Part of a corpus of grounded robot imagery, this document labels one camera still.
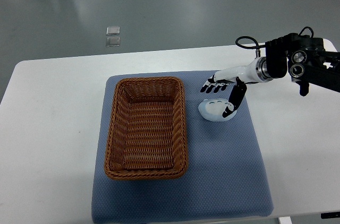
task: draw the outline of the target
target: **black cable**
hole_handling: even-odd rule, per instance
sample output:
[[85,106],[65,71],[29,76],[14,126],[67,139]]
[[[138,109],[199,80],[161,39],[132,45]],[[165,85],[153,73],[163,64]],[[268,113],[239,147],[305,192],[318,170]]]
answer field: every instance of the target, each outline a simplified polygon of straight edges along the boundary
[[309,29],[309,31],[311,32],[311,34],[312,34],[312,36],[311,36],[311,38],[314,36],[314,31],[312,30],[312,28],[311,27],[304,27],[302,30],[301,30],[301,32],[299,33],[299,36],[305,31],[305,29]]
[[[255,46],[245,46],[245,45],[242,45],[242,44],[239,43],[239,41],[240,41],[241,39],[249,39],[249,40],[252,40],[252,41],[255,43]],[[252,38],[252,37],[249,37],[249,36],[242,36],[242,37],[239,37],[239,38],[236,39],[235,43],[236,43],[237,46],[239,46],[239,47],[241,47],[241,48],[243,48],[243,49],[251,49],[251,50],[256,49],[256,50],[259,50],[260,48],[264,48],[264,47],[265,47],[265,45],[259,45],[259,43],[256,41],[255,38]]]

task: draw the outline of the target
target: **white table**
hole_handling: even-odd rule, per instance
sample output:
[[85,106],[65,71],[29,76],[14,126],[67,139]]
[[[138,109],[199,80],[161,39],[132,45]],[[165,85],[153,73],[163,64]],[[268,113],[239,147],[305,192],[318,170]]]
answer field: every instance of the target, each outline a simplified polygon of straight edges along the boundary
[[[328,40],[327,50],[336,51]],[[92,223],[106,80],[113,75],[247,65],[236,46],[24,61],[0,104],[0,222]],[[271,217],[340,210],[340,94],[289,76],[248,86]]]

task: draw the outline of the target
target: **blue cushion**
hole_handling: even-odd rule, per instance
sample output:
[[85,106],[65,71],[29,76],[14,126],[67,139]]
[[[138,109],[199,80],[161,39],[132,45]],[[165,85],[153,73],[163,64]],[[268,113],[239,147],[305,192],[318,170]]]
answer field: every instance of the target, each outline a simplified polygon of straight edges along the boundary
[[[200,93],[215,71],[112,76],[106,83],[92,195],[94,223],[148,223],[268,216],[273,211],[266,171],[244,99],[226,122],[202,118],[207,98],[229,98],[232,86]],[[189,168],[174,180],[116,181],[104,173],[116,83],[127,77],[176,76],[185,87]]]

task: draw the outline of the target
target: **wicker basket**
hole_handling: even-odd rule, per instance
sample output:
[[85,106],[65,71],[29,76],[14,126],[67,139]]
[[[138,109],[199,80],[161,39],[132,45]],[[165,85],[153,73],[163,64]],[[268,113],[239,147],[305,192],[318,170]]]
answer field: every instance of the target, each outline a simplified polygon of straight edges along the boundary
[[120,80],[115,88],[104,170],[114,180],[173,179],[188,168],[183,82]]

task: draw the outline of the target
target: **white robotic arm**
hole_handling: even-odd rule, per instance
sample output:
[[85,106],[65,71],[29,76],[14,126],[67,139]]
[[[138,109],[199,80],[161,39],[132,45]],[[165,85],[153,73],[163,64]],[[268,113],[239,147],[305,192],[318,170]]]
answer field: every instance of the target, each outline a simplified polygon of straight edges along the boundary
[[220,120],[224,121],[228,120],[228,116],[233,117],[232,114],[240,106],[247,90],[246,84],[269,82],[272,79],[267,72],[266,58],[260,57],[259,51],[257,51],[257,58],[248,66],[237,66],[217,71],[205,82],[201,92],[210,93],[214,90],[214,93],[216,93],[220,89],[225,90],[228,85],[236,83],[229,99],[226,100],[229,104],[223,111]]

